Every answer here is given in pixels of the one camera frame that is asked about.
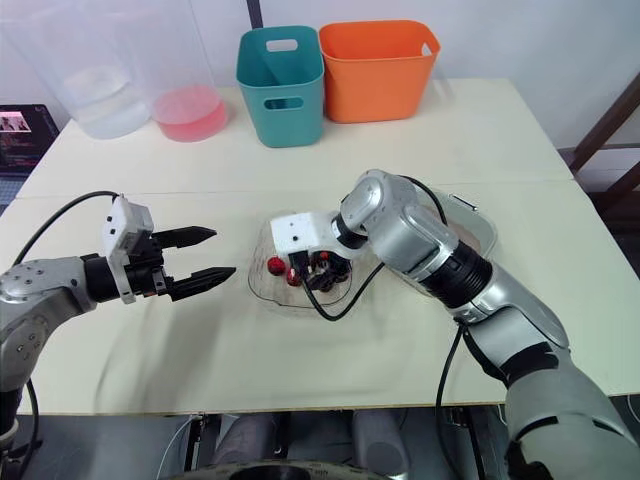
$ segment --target black cable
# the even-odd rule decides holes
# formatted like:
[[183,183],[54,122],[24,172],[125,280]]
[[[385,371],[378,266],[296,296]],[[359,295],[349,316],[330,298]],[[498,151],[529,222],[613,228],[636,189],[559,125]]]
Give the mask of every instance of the black cable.
[[29,445],[27,446],[27,452],[24,454],[20,470],[18,471],[18,478],[22,478],[24,472],[27,470],[29,463],[31,463],[31,457],[36,449],[36,443],[38,442],[38,429],[40,427],[40,409],[38,408],[38,397],[36,396],[36,390],[33,388],[33,382],[31,379],[27,381],[27,392],[29,392],[29,401],[31,402],[31,415],[33,417],[33,426],[31,427],[31,438],[29,439]]
[[327,311],[322,308],[322,305],[320,305],[320,303],[318,302],[318,300],[316,300],[315,295],[313,294],[313,292],[311,291],[311,288],[309,288],[309,283],[307,283],[307,274],[306,272],[301,272],[302,275],[302,288],[304,288],[305,293],[307,294],[307,297],[309,297],[309,301],[311,302],[311,305],[313,305],[313,308],[316,309],[316,311],[326,320],[329,320],[330,322],[335,322],[337,320],[340,320],[342,317],[344,317],[347,313],[349,313],[349,310],[351,310],[353,308],[353,306],[356,304],[356,302],[358,301],[358,299],[360,298],[360,295],[362,295],[362,293],[364,292],[365,288],[367,288],[367,286],[371,283],[371,280],[373,280],[373,278],[378,274],[378,272],[380,270],[382,270],[384,268],[384,263],[380,262],[380,264],[378,264],[378,266],[376,268],[373,269],[373,271],[369,274],[369,276],[367,277],[367,279],[364,281],[364,283],[360,286],[360,289],[356,292],[356,294],[354,295],[354,297],[351,299],[351,301],[349,302],[349,304],[344,308],[344,310],[342,310],[340,313],[338,313],[337,315],[331,315],[330,313],[327,313]]
[[411,183],[413,183],[416,187],[418,187],[420,190],[422,190],[424,193],[429,195],[429,197],[431,197],[431,200],[433,200],[433,203],[436,205],[436,208],[438,209],[438,215],[440,215],[440,221],[442,223],[444,223],[445,225],[448,225],[447,217],[444,214],[444,209],[442,208],[442,204],[440,203],[440,200],[438,200],[438,197],[436,196],[436,194],[433,193],[433,190],[431,190],[429,187],[427,187],[420,180],[416,180],[415,178],[411,178],[411,177],[408,177],[406,175],[399,175],[399,176],[402,177],[402,178],[406,178]]
[[402,427],[404,427],[404,424],[407,421],[408,416],[409,416],[409,409],[405,408],[404,414],[402,415],[402,420],[400,420],[400,425],[398,426],[398,430],[402,430]]
[[53,223],[58,218],[60,218],[62,215],[64,215],[68,210],[72,209],[73,207],[75,207],[79,203],[82,203],[82,202],[84,202],[85,200],[87,200],[89,198],[94,198],[94,197],[112,197],[113,199],[115,199],[117,196],[118,196],[117,193],[111,192],[109,190],[98,190],[96,192],[91,192],[91,193],[86,193],[84,195],[81,195],[78,198],[76,198],[75,200],[71,200],[64,207],[60,208],[56,213],[51,215],[49,220],[44,222],[42,224],[42,226],[38,229],[38,231],[36,231],[36,233],[33,234],[33,236],[29,239],[29,241],[22,248],[22,250],[20,251],[20,253],[16,257],[16,259],[13,261],[13,266],[16,266],[19,263],[22,263],[22,261],[24,260],[24,257],[27,255],[29,250],[31,250],[31,247],[33,247],[34,243],[36,243],[38,241],[38,239],[42,236],[42,234],[45,232],[45,230],[47,230],[47,228],[49,228],[51,225],[53,225]]
[[[90,192],[85,195],[81,195],[78,198],[70,201],[65,206],[60,208],[57,212],[55,212],[49,219],[42,224],[42,226],[34,233],[29,241],[22,248],[18,256],[13,262],[12,266],[16,266],[19,263],[22,263],[24,257],[26,257],[31,247],[38,241],[38,239],[42,236],[42,234],[51,226],[53,223],[58,220],[62,215],[64,215],[68,210],[75,207],[79,203],[88,200],[89,198],[94,197],[111,197],[112,200],[118,196],[117,193],[111,192],[109,190],[98,190],[95,192]],[[38,408],[38,397],[36,396],[36,390],[33,386],[33,382],[31,379],[27,381],[27,392],[29,393],[29,401],[31,402],[31,412],[33,416],[33,427],[31,429],[31,438],[29,439],[29,445],[27,447],[27,452],[24,455],[24,459],[22,460],[22,464],[20,465],[20,470],[18,473],[18,478],[22,478],[24,472],[27,470],[29,463],[31,462],[31,457],[33,457],[33,452],[36,449],[36,443],[38,442],[38,430],[40,427],[40,410]]]
[[447,375],[449,374],[449,368],[451,367],[451,361],[453,360],[453,356],[458,349],[458,344],[460,343],[460,339],[462,338],[462,334],[464,332],[465,327],[463,325],[458,326],[458,331],[456,332],[456,336],[453,339],[453,343],[451,344],[451,349],[449,350],[449,354],[447,355],[447,360],[444,362],[444,367],[442,368],[442,374],[440,375],[440,383],[438,384],[438,394],[436,395],[436,434],[438,436],[438,443],[440,444],[440,450],[442,450],[442,455],[444,459],[447,461],[447,465],[449,469],[453,473],[453,475],[458,479],[462,480],[462,475],[456,468],[453,463],[453,459],[449,454],[449,450],[447,449],[447,445],[444,442],[444,436],[442,432],[443,426],[443,418],[442,418],[442,394],[444,393],[444,385],[447,382]]

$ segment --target transparent plastic container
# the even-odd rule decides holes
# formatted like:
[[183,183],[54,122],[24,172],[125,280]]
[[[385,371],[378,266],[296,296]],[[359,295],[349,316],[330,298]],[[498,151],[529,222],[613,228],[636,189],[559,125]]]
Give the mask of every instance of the transparent plastic container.
[[189,0],[88,0],[88,8],[110,32],[168,138],[198,141],[225,126]]
[[119,137],[148,120],[130,75],[78,2],[0,0],[0,12],[3,36],[88,135]]

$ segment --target white table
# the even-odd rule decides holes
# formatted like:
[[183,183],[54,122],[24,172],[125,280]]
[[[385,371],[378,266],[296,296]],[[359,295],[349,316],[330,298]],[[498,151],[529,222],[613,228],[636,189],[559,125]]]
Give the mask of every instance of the white table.
[[[437,185],[496,224],[493,257],[562,319],[574,360],[607,394],[640,391],[640,282],[573,181]],[[299,195],[296,208],[331,209],[342,188]],[[247,267],[263,220],[290,192],[132,195],[156,228],[199,224],[219,236],[166,255],[178,277],[207,266],[238,272],[207,294],[171,303],[112,301],[52,336],[33,375],[41,410],[58,414],[174,413],[426,405],[455,332],[438,302],[382,272],[337,323],[258,300]],[[61,198],[14,202],[0,217],[7,268]],[[30,257],[101,251],[107,199],[71,210]],[[504,388],[460,348],[445,403],[499,402]],[[28,411],[28,402],[20,407]]]
[[411,119],[325,122],[308,147],[270,149],[253,129],[240,91],[221,89],[229,125],[198,143],[163,137],[154,123],[93,140],[74,122],[62,131],[20,198],[124,193],[350,191],[369,168],[431,184],[569,180],[569,169],[507,80],[432,81]]

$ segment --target cable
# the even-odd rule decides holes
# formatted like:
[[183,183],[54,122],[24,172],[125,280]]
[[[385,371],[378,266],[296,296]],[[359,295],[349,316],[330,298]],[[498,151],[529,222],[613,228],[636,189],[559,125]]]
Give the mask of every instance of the cable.
[[118,196],[117,193],[111,192],[109,190],[98,190],[96,192],[91,192],[91,193],[86,193],[84,195],[81,195],[78,198],[76,198],[75,200],[71,200],[64,207],[60,208],[56,213],[51,215],[51,217],[49,217],[49,220],[44,222],[42,224],[42,226],[36,231],[36,233],[33,234],[33,236],[29,239],[29,241],[22,248],[22,250],[20,251],[20,253],[16,257],[16,259],[14,260],[13,266],[16,266],[19,263],[22,263],[22,261],[24,260],[24,257],[27,255],[29,250],[31,250],[31,247],[33,247],[33,244],[38,241],[38,239],[42,236],[42,234],[45,232],[45,230],[47,230],[47,228],[49,228],[51,225],[53,225],[53,223],[58,218],[60,218],[62,215],[64,215],[68,210],[71,210],[73,207],[75,207],[79,203],[84,202],[85,200],[87,200],[89,198],[94,198],[94,197],[112,197],[113,199],[115,199],[117,196]]
[[506,427],[507,422],[504,420],[504,417],[502,416],[502,408],[500,408],[500,405],[496,405],[496,408],[498,409],[498,418],[500,419],[500,422]]
[[[58,220],[58,218],[64,215],[68,210],[70,210],[71,208],[75,207],[79,203],[82,203],[89,198],[104,197],[104,196],[108,196],[108,197],[111,197],[112,199],[115,199],[118,196],[118,194],[115,192],[111,192],[109,190],[98,190],[95,192],[87,193],[85,195],[81,195],[78,198],[64,205],[62,208],[60,208],[57,212],[51,215],[51,217],[49,217],[49,219],[46,222],[42,224],[42,226],[36,231],[36,233],[34,233],[31,236],[31,238],[25,244],[25,246],[22,247],[22,250],[14,260],[12,266],[15,267],[16,265],[22,263],[22,261],[24,260],[24,257],[26,257],[27,253],[29,253],[29,250],[31,250],[31,247],[33,247],[33,245],[38,241],[38,239],[42,236],[42,234],[51,225],[53,225],[53,223],[56,220]],[[40,411],[38,409],[38,397],[36,396],[36,390],[33,386],[33,382],[31,381],[31,379],[27,381],[27,392],[29,393],[29,401],[31,402],[31,412],[33,415],[33,427],[31,429],[31,438],[29,439],[27,452],[25,453],[24,459],[22,460],[22,464],[20,465],[18,478],[22,478],[25,471],[27,470],[27,467],[29,466],[29,463],[31,462],[31,458],[33,457],[33,452],[36,449],[36,443],[38,441],[38,430],[40,427]]]
[[167,445],[167,448],[164,449],[164,453],[162,454],[162,460],[160,460],[160,466],[158,467],[158,473],[156,474],[156,480],[160,479],[160,474],[162,473],[162,467],[164,466],[164,461],[167,459],[167,453],[169,453],[169,449],[171,449],[171,445],[173,445],[173,442],[176,441],[176,438],[178,438],[178,435],[180,435],[180,432],[182,430],[184,430],[185,428],[187,428],[187,426],[190,425],[191,422],[193,420],[196,420],[197,418],[198,418],[198,415],[190,416],[189,420],[184,422],[180,426],[180,428],[178,428],[178,430],[176,430],[176,433],[173,434],[173,437],[171,437],[171,440],[169,440],[169,444]]
[[436,208],[438,209],[438,215],[440,215],[440,221],[442,223],[444,223],[445,225],[448,225],[447,217],[444,214],[444,209],[442,208],[442,204],[440,203],[440,200],[438,200],[438,197],[436,196],[436,194],[433,193],[433,190],[431,190],[429,187],[427,187],[420,180],[416,180],[415,178],[411,178],[411,177],[408,177],[406,175],[399,175],[399,176],[402,177],[402,178],[406,178],[411,183],[413,183],[416,187],[418,187],[420,190],[422,190],[424,193],[429,195],[429,197],[431,197],[431,200],[433,200],[433,203],[435,204]]
[[27,452],[24,454],[22,463],[20,464],[20,470],[18,471],[18,478],[22,478],[24,472],[27,471],[29,463],[31,463],[31,457],[36,449],[36,443],[38,441],[38,430],[40,428],[40,409],[38,407],[38,397],[36,396],[36,390],[33,387],[31,379],[27,381],[27,392],[29,392],[29,401],[31,402],[31,414],[33,416],[33,426],[31,427],[31,438],[27,446]]
[[356,304],[356,302],[360,298],[360,295],[362,295],[362,293],[364,292],[365,288],[369,286],[369,284],[371,283],[371,280],[373,280],[373,278],[383,268],[384,268],[384,263],[380,262],[378,266],[374,268],[373,271],[369,274],[369,276],[364,281],[364,283],[360,286],[360,288],[358,289],[354,297],[351,299],[349,304],[344,308],[344,310],[342,310],[337,315],[331,315],[330,313],[327,313],[327,311],[324,308],[322,308],[322,305],[320,305],[318,300],[316,300],[316,297],[311,291],[311,288],[309,288],[309,283],[307,282],[307,275],[306,275],[306,272],[304,271],[302,272],[302,288],[304,288],[304,291],[307,294],[307,297],[309,297],[309,301],[311,302],[311,305],[313,305],[313,308],[315,308],[316,311],[326,320],[329,320],[330,322],[335,322],[340,320],[347,313],[349,313],[349,311],[353,308],[353,306]]
[[405,408],[404,415],[402,415],[402,420],[400,420],[400,425],[398,426],[398,430],[402,430],[402,427],[404,427],[404,424],[407,421],[408,416],[409,416],[409,409]]
[[444,385],[447,382],[447,375],[449,374],[449,368],[451,367],[451,361],[453,360],[453,356],[458,349],[458,344],[460,343],[460,339],[462,338],[462,333],[464,332],[465,327],[463,325],[458,326],[458,331],[456,332],[456,336],[453,339],[453,343],[451,344],[451,349],[449,350],[449,354],[447,355],[447,359],[444,362],[444,367],[442,368],[442,374],[440,375],[440,383],[438,384],[438,394],[436,395],[436,434],[438,435],[438,443],[440,444],[440,450],[442,450],[442,455],[444,459],[447,461],[447,465],[449,465],[449,469],[453,473],[453,475],[462,480],[462,475],[456,468],[453,463],[453,459],[449,454],[449,450],[447,449],[446,444],[444,443],[444,436],[442,432],[442,394],[444,393]]
[[629,411],[631,412],[631,415],[633,415],[633,418],[636,420],[636,422],[640,423],[640,417],[638,417],[638,414],[631,406],[631,395],[627,395],[627,407],[629,407]]

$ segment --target wooden frame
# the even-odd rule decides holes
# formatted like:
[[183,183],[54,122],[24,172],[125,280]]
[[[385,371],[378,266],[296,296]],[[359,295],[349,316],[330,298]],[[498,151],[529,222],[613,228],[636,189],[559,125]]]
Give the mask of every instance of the wooden frame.
[[[639,106],[640,73],[636,75],[629,86],[575,149],[560,152],[565,161],[569,163],[569,168],[574,175],[598,150],[640,146],[640,144],[605,145],[605,142],[611,138]],[[607,191],[591,193],[589,196],[601,217],[607,213],[607,224],[620,224],[623,230],[640,231],[640,215],[638,215],[638,212],[640,212],[640,192],[634,191],[638,185],[640,185],[640,160],[617,182],[611,185]],[[615,216],[612,217],[610,215],[610,210],[618,205],[623,198],[628,199],[632,206],[622,210],[616,209],[618,210],[617,217],[620,216],[621,211],[623,213],[622,218],[614,219]]]

